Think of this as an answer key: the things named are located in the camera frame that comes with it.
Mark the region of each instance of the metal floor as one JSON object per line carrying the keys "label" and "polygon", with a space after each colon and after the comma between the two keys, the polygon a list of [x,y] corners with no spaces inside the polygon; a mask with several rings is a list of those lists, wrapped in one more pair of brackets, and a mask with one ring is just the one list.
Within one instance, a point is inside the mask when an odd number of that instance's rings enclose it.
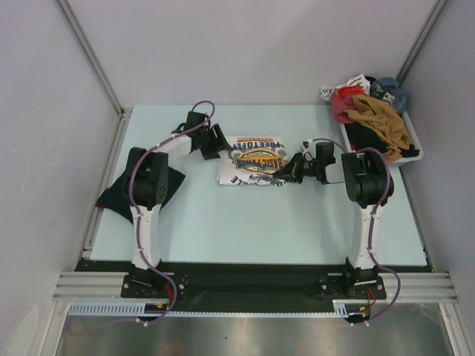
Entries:
{"label": "metal floor", "polygon": [[453,355],[437,304],[396,304],[369,327],[342,319],[167,317],[71,336],[111,317],[68,317],[56,356]]}

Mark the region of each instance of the black cloth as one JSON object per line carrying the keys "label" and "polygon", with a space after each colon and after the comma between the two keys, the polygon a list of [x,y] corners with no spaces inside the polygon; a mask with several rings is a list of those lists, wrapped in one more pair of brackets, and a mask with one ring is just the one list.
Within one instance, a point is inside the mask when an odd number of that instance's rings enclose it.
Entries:
{"label": "black cloth", "polygon": [[417,157],[419,155],[419,150],[416,150],[414,145],[411,143],[408,150],[403,150],[401,148],[401,155],[403,157]]}
{"label": "black cloth", "polygon": [[347,130],[348,139],[357,150],[371,147],[375,148],[382,154],[387,151],[387,143],[382,142],[376,132],[370,128],[366,128],[358,123],[346,124],[344,128]]}
{"label": "black cloth", "polygon": [[[165,200],[163,201],[162,208],[167,202],[170,201],[171,197],[173,197],[184,179],[185,174],[168,167],[168,191],[166,193]],[[132,218],[130,200],[124,195],[122,191],[123,180],[124,173],[122,173],[121,176],[117,178],[110,188],[105,189],[105,191],[97,200],[96,207],[111,209],[133,224],[134,220]]]}

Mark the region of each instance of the laundry basket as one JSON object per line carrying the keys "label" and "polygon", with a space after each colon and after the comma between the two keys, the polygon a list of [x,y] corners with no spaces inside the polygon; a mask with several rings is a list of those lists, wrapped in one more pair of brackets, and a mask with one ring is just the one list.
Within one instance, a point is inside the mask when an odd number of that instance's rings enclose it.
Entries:
{"label": "laundry basket", "polygon": [[[403,165],[407,162],[419,161],[424,156],[424,150],[422,150],[421,142],[419,141],[419,138],[416,135],[416,130],[414,130],[413,123],[410,121],[410,118],[409,118],[409,115],[407,115],[407,112],[404,112],[402,114],[402,119],[404,120],[404,126],[407,129],[407,133],[409,134],[410,141],[413,143],[416,150],[419,150],[419,155],[415,157],[402,157],[401,159],[398,159],[397,161],[391,163],[392,166],[396,166],[396,167],[399,167],[400,165]],[[348,139],[347,130],[345,129],[343,124],[340,124],[340,129],[343,135],[343,140],[344,140],[345,147],[347,148],[347,151],[348,152],[353,151],[350,145],[350,140]]]}

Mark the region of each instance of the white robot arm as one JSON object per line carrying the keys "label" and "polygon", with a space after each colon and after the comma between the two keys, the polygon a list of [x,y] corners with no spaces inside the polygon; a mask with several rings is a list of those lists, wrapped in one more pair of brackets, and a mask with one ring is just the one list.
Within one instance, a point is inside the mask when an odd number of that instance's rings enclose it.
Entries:
{"label": "white robot arm", "polygon": [[[171,136],[181,134],[182,129],[187,131],[204,122],[205,119],[204,113],[190,111],[186,123],[181,124]],[[200,150],[204,159],[214,159],[219,157],[219,151],[230,150],[230,147],[218,124],[204,125],[189,134],[175,137],[166,145],[158,146],[148,154],[139,167],[133,187],[134,199],[139,210],[131,206],[134,231],[140,237],[141,245],[137,246],[132,260],[135,267],[148,269],[141,252],[153,267],[160,263],[162,257],[158,246],[160,234],[158,217],[168,190],[168,164],[195,150]],[[129,152],[124,187],[127,196],[132,171],[143,154],[145,150],[142,148],[132,148]]]}
{"label": "white robot arm", "polygon": [[[344,288],[338,286],[338,290],[355,297],[364,293],[366,297],[369,288],[381,283],[375,263],[377,232],[384,206],[393,194],[393,180],[390,178],[389,191],[378,205],[384,195],[387,176],[384,163],[376,153],[342,154],[337,161],[332,142],[317,143],[314,148],[307,145],[303,151],[295,154],[285,167],[274,173],[274,177],[297,183],[305,176],[315,177],[322,184],[344,182],[353,202],[355,224],[353,244],[343,272]],[[335,291],[327,288],[327,278],[321,279],[321,285],[323,290]]]}

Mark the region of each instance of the black mounting plate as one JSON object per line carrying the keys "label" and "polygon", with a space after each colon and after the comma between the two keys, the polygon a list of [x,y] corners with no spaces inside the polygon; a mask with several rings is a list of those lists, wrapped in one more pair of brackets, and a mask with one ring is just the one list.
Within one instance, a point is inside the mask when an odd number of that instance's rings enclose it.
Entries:
{"label": "black mounting plate", "polygon": [[378,276],[376,283],[363,284],[360,286],[348,286],[343,274],[324,275],[318,278],[320,287],[320,298],[324,300],[333,299],[358,299],[368,300],[368,289],[370,289],[377,300],[386,299],[386,289],[383,279]]}

